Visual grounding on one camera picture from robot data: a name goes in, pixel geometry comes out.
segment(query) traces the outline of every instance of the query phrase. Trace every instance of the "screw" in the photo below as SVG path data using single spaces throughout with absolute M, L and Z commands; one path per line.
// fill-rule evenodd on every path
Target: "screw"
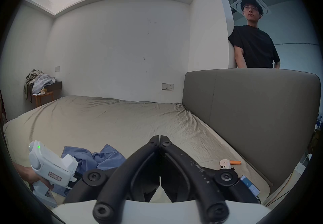
M 97 172 L 93 172 L 93 173 L 90 173 L 88 175 L 88 178 L 91 180 L 91 181 L 98 181 L 100 179 L 100 174 L 97 173 Z
M 95 205 L 93 214 L 99 219 L 111 218 L 113 215 L 113 210 L 109 206 L 99 203 Z
M 230 181 L 232 179 L 232 174 L 225 172 L 221 175 L 223 181 Z
M 207 210 L 207 216 L 210 218 L 210 220 L 222 220 L 225 216 L 223 216 L 225 213 L 224 207 L 222 204 L 215 204 L 212 205 L 208 210 Z
M 171 145 L 171 143 L 169 141 L 164 141 L 163 142 L 163 146 L 169 146 L 169 145 Z

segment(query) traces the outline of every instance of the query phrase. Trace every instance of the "wall socket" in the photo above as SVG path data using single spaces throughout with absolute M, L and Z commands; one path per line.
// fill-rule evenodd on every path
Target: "wall socket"
M 162 83 L 161 89 L 162 90 L 174 90 L 174 84 Z

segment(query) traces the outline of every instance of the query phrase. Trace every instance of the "wrinkled bed sheet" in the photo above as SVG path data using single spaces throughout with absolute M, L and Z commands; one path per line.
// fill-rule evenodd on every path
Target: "wrinkled bed sheet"
M 203 167 L 218 170 L 221 159 L 240 160 L 234 166 L 238 176 L 253 182 L 262 202 L 269 195 L 265 180 L 182 104 L 67 96 L 9 121 L 4 133 L 12 160 L 23 166 L 30 166 L 28 145 L 34 140 L 58 155 L 64 146 L 93 153 L 109 144 L 128 158 L 152 136 L 166 135 Z

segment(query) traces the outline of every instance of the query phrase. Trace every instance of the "wooden stool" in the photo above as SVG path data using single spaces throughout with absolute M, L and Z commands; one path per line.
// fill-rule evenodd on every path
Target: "wooden stool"
M 47 93 L 46 93 L 46 94 L 44 94 L 44 95 L 38 95 L 38 96 L 35 96 L 35 95 L 33 94 L 33 97 L 35 97 L 35 99 L 36 99 L 36 107 L 41 106 L 41 98 L 42 98 L 42 97 L 46 97 L 46 96 L 49 96 L 49 95 L 51 95 L 51 97 L 52 97 L 52 101 L 54 101 L 54 92 L 53 92 L 53 91 L 50 91 L 50 92 L 47 92 Z

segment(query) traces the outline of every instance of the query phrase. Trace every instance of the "smartphone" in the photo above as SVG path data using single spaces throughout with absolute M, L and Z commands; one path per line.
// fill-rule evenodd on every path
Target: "smartphone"
M 245 175 L 240 177 L 240 180 L 249 188 L 255 197 L 260 194 L 259 189 Z

